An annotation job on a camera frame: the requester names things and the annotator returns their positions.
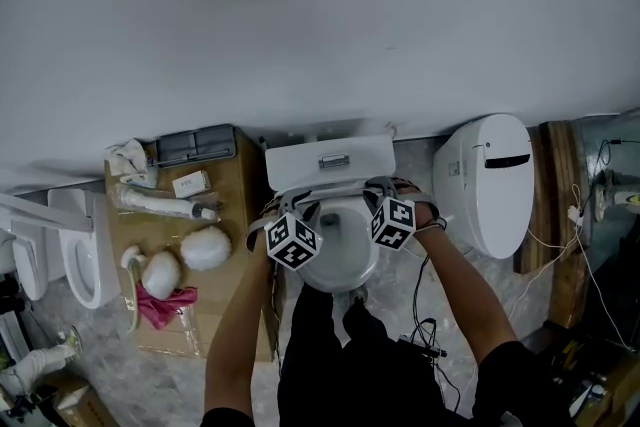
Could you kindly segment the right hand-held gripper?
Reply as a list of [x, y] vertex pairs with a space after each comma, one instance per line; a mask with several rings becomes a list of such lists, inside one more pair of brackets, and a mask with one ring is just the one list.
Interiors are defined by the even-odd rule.
[[[397, 198], [391, 178], [377, 176], [370, 179], [370, 189], [363, 190], [363, 199], [372, 215], [372, 242], [385, 249], [401, 250], [416, 231], [436, 223], [439, 210], [428, 197], [427, 202], [414, 203]], [[416, 206], [426, 205], [433, 220], [424, 225], [417, 224]]]

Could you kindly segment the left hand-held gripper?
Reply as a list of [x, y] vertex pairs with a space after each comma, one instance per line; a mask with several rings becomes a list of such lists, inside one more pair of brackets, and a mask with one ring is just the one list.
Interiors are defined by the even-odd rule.
[[313, 227], [320, 214], [321, 204], [304, 206], [311, 190], [296, 188], [279, 198], [280, 214], [277, 220], [265, 221], [260, 217], [248, 228], [246, 247], [253, 251], [258, 234], [264, 233], [267, 255], [276, 263], [298, 271], [316, 258], [322, 248], [323, 236]]

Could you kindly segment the person's right hand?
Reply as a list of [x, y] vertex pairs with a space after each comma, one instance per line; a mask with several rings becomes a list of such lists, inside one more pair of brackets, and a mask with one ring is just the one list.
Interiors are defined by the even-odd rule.
[[428, 196], [412, 182], [398, 177], [392, 177], [391, 182], [396, 190], [398, 199], [403, 201], [409, 200], [414, 203], [428, 201]]

